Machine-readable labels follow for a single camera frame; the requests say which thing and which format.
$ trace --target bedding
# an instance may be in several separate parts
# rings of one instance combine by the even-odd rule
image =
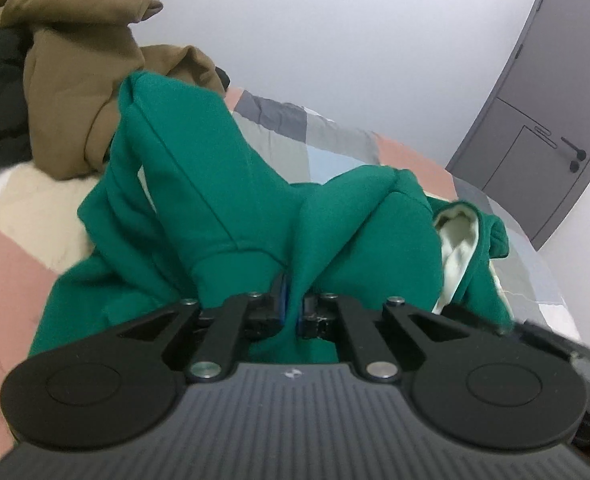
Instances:
[[[453,300],[512,328],[490,271],[508,254],[497,216],[427,198],[411,171],[390,166],[288,184],[216,93],[162,75],[128,76],[118,102],[110,163],[77,211],[95,249],[53,286],[31,355],[181,298],[215,308],[267,292],[282,272],[283,327],[250,346],[253,361],[337,362],[332,343],[296,336],[309,290],[377,310],[391,296],[429,312]]]
[[[408,168],[424,192],[467,200],[499,216],[510,242],[494,260],[498,287],[518,320],[548,324],[577,337],[572,317],[546,264],[517,222],[481,191],[386,136],[346,128],[312,110],[230,88],[225,97],[247,142],[288,182],[327,182],[363,164]],[[76,209],[97,177],[55,182],[32,163],[0,174],[0,386],[28,353],[57,276],[92,250]],[[0,412],[0,454],[12,436]]]

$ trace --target door panel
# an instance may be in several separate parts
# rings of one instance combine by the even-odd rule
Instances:
[[[453,174],[482,189],[517,139],[522,127],[529,122],[524,114],[496,99]]]
[[[541,245],[590,179],[590,0],[539,3],[451,171],[498,201]],[[586,157],[579,160],[570,144]]]
[[[533,238],[562,202],[579,175],[571,159],[524,127],[484,192],[496,200]]]
[[[590,156],[590,0],[542,1],[499,97]]]

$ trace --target door lock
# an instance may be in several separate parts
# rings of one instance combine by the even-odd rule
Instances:
[[[561,137],[561,139],[562,139],[562,142],[564,142],[567,146],[569,146],[575,150],[578,160],[584,160],[586,158],[586,152],[584,150],[580,150],[575,144],[573,144],[570,140],[565,139],[564,137]]]

